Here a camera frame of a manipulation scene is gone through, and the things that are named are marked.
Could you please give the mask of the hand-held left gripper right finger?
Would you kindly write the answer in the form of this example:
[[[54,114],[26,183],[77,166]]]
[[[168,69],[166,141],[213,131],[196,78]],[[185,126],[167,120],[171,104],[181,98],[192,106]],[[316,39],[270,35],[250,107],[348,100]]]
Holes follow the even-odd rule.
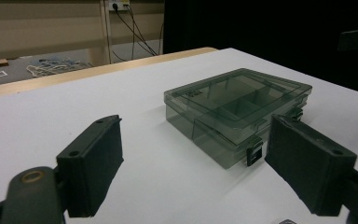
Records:
[[[357,155],[307,124],[271,118],[265,161],[317,216],[336,216]]]

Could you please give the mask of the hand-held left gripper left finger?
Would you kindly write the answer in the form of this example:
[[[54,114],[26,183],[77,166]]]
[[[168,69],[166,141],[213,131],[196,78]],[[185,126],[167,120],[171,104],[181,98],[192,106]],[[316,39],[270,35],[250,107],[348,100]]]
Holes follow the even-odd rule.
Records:
[[[69,217],[94,217],[123,159],[119,115],[97,119],[57,157]]]

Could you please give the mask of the grey transparent compartment box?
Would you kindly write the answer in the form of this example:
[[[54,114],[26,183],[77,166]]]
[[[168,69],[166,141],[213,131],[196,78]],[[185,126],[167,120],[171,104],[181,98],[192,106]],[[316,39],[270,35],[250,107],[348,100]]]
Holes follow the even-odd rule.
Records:
[[[225,169],[262,158],[271,116],[300,119],[312,86],[240,68],[164,92],[166,120]]]

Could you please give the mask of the beige wooden shelf leg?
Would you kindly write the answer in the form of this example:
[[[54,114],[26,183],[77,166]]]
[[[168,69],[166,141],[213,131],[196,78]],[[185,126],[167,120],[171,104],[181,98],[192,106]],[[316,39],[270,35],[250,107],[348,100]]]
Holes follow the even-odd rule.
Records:
[[[96,47],[88,49],[89,62],[92,66],[107,65],[112,62],[111,52],[111,28],[108,0],[98,0],[99,2],[99,41]]]

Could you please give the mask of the dark stand bar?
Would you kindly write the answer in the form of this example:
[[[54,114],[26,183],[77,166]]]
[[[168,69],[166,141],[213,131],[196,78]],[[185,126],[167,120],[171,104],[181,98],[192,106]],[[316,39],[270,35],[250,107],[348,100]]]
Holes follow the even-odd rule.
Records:
[[[358,30],[347,31],[340,34],[337,44],[338,51],[358,49]]]

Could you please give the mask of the black curtain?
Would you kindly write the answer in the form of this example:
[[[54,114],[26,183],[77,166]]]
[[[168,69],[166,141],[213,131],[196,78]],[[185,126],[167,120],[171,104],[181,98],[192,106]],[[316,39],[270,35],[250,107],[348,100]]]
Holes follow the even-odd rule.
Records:
[[[358,91],[358,49],[339,47],[357,30],[358,0],[165,0],[163,51],[234,48]]]

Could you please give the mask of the white wall socket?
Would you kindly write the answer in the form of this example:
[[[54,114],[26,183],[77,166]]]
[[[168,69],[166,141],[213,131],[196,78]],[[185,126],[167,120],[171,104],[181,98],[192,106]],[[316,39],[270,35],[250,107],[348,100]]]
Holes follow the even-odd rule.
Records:
[[[130,6],[130,0],[108,0],[110,11],[126,11]]]

